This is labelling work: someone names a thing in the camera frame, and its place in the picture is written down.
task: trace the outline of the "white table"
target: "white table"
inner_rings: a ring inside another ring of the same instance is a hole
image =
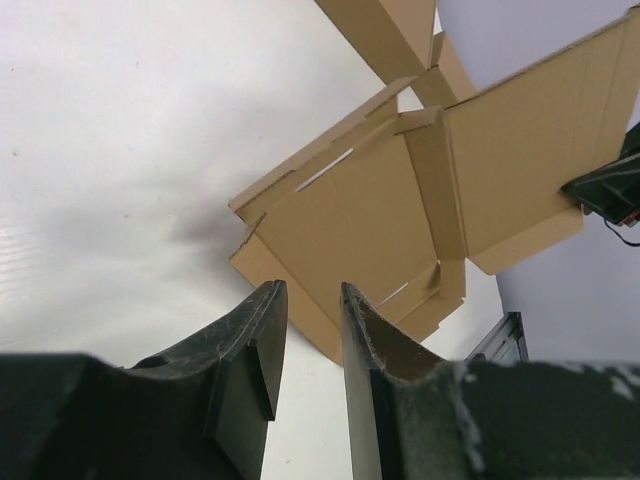
[[[236,192],[376,93],[312,0],[0,0],[0,350],[131,365],[250,291]],[[495,280],[426,341],[464,357]],[[350,479],[342,371],[289,330],[265,479]]]

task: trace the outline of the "cardboard box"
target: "cardboard box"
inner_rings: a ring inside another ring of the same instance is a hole
[[[614,161],[640,85],[640,10],[447,109],[385,90],[235,198],[232,265],[287,281],[290,318],[341,362],[340,285],[417,341],[499,272],[579,232],[560,188]]]
[[[316,3],[385,84],[419,77],[413,89],[424,106],[448,107],[476,93],[445,33],[433,35],[436,0]]]

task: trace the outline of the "black cable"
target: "black cable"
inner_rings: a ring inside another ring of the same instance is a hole
[[[626,240],[622,235],[620,235],[620,232],[618,232],[617,230],[615,230],[615,229],[611,226],[611,224],[610,224],[609,222],[607,222],[607,219],[606,219],[606,218],[604,219],[604,224],[605,224],[605,226],[606,226],[609,230],[611,230],[613,233],[615,233],[615,234],[616,234],[616,236],[617,236],[620,240],[622,240],[622,242],[623,242],[625,245],[628,245],[628,246],[630,246],[630,247],[640,247],[640,243],[630,242],[629,240]]]

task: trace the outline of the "table surface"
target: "table surface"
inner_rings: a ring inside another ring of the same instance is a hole
[[[228,200],[382,84],[314,2],[0,0],[0,350],[131,365],[229,311]],[[463,358],[495,279],[425,345]],[[289,328],[265,479],[350,479],[339,367]]]

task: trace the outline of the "open cardboard box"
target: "open cardboard box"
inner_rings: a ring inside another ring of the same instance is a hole
[[[290,317],[341,362],[340,285],[422,341],[499,272],[579,232],[567,181],[614,161],[640,84],[640,10],[473,98],[399,114],[386,89],[235,198],[232,265],[287,281]]]
[[[475,94],[453,45],[434,33],[436,0],[316,0],[385,83],[418,77],[424,106],[448,107]]]

